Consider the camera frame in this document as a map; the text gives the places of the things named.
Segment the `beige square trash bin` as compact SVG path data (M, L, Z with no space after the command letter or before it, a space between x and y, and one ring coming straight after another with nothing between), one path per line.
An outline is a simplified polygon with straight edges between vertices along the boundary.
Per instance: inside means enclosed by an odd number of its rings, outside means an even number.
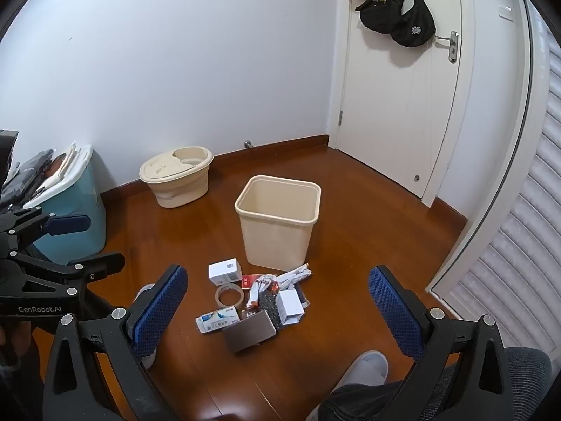
M307 260L322 189L311 181L257 175L235 201L246 260L291 271Z

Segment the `clothes in teal bin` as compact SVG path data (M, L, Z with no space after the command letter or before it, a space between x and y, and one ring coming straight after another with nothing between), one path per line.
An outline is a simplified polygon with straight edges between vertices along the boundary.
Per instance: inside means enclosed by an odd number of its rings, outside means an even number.
M58 185L68 174L77 155L78 147L73 142L59 155L48 149L19 165L16 174L2 187L1 207L23 206Z

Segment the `white small carton box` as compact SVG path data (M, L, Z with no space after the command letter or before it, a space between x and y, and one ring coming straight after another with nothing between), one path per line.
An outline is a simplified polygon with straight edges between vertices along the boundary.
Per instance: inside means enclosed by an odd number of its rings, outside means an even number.
M276 296L276 306L282 326L298 324L304 315L302 302L295 289L279 291Z

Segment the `clear packing tape roll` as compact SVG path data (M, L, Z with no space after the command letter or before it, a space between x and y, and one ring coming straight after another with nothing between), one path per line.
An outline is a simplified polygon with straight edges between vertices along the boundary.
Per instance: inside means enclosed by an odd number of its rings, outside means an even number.
M235 283L223 284L215 292L215 301L219 308L239 308L242 306L244 298L243 289Z

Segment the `grey right slipper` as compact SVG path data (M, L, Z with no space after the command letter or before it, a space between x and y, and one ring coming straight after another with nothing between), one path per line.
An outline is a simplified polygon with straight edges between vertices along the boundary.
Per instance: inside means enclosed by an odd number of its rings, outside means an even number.
M357 357L307 420L376 420L390 393L389 363L379 351Z

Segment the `grey left slipper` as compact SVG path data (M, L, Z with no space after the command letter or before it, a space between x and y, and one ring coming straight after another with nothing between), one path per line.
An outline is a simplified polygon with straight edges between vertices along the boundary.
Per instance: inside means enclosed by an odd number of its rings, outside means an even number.
M162 336L156 285L153 292L154 297L147 313L140 320L134 320L131 329L134 353L147 370L154 364L158 344Z

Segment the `dark wood sample board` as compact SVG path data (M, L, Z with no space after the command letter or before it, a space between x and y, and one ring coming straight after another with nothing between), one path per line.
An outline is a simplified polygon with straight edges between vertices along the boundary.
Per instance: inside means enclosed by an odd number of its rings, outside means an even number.
M266 311L259 311L223 329L226 346L233 354L259 345L276 334L277 329Z

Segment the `grey slipper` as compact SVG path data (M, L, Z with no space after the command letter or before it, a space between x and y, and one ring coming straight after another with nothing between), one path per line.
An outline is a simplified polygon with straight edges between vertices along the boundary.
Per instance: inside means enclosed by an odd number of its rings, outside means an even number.
M154 297L147 313L140 320L134 320L131 329L134 353L147 370L154 364L158 344L162 336L156 285L153 292Z
M307 420L376 420L390 393L389 363L379 351L357 357Z

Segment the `white blue medicine box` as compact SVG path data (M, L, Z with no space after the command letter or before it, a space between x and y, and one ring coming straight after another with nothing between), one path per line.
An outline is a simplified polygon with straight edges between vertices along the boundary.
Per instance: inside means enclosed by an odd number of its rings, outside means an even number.
M240 320L237 309L234 306L229 306L200 315L195 319L195 323L201 334L208 334L223 330Z

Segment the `red Nanjing cigarette pack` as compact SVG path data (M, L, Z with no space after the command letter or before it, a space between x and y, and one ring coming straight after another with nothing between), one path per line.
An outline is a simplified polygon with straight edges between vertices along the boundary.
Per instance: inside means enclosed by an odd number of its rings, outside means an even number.
M258 280L261 274L245 274L242 277L241 287L243 290L250 290L256 280Z

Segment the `teal storage bin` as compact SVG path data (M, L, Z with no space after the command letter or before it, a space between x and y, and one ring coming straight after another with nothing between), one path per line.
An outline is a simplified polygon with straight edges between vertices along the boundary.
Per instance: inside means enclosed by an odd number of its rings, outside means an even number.
M93 148L69 146L56 174L25 208L54 216L53 232L34 246L49 260L66 264L101 252L106 244L106 210L92 170Z

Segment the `beige oval lidded bucket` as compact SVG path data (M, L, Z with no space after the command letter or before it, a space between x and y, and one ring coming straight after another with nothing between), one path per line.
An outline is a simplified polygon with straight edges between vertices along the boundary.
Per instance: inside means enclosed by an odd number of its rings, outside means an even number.
M199 200L208 191L213 153L203 146L185 146L144 162L140 179L163 208L176 208Z

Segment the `white louvered closet door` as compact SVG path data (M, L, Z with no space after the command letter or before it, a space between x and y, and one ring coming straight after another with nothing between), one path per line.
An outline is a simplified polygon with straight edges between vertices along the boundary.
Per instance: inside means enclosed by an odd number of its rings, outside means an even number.
M507 346L560 357L560 47L521 0L530 64L510 158L487 210L429 283L460 319L489 315Z

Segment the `white room door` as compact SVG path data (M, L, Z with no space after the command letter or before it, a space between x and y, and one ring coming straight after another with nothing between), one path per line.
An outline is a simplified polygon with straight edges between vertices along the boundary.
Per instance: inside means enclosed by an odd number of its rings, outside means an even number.
M453 158L474 64L474 0L425 0L435 35L459 35L418 48L369 31L345 0L347 39L342 98L331 146L396 182L431 206Z

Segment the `white box with QR code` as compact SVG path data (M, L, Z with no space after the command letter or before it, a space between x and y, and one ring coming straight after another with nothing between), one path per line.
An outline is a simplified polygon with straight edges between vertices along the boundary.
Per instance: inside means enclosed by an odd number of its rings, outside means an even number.
M241 281L242 268L237 259L223 260L208 266L208 278L216 286Z

